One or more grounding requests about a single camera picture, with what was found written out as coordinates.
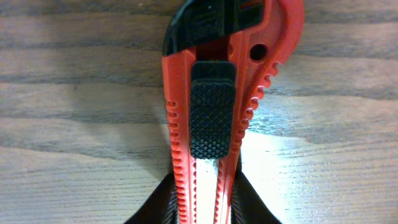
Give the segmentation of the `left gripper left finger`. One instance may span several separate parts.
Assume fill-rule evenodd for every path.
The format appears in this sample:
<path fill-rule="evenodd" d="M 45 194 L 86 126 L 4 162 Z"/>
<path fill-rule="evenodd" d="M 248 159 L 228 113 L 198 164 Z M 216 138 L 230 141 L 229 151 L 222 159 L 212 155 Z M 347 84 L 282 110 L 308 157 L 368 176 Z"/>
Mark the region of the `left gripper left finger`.
<path fill-rule="evenodd" d="M 177 224 L 177 187 L 173 174 L 167 174 L 140 209 L 124 224 Z"/>

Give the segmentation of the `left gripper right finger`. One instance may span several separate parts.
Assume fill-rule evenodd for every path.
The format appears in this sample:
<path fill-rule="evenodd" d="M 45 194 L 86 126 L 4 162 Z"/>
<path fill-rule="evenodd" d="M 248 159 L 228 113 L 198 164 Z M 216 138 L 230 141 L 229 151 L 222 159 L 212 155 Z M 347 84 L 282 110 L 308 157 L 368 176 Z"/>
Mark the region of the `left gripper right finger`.
<path fill-rule="evenodd" d="M 231 196 L 231 224 L 282 224 L 266 207 L 237 164 Z"/>

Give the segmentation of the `orange utility knife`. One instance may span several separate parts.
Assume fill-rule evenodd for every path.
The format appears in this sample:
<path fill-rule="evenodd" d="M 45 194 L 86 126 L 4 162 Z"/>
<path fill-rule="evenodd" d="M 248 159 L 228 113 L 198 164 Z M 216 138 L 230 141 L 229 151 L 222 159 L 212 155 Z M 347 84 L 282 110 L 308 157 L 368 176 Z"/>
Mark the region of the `orange utility knife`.
<path fill-rule="evenodd" d="M 174 14 L 162 73 L 180 223 L 231 223 L 245 132 L 303 23 L 290 0 L 191 0 Z"/>

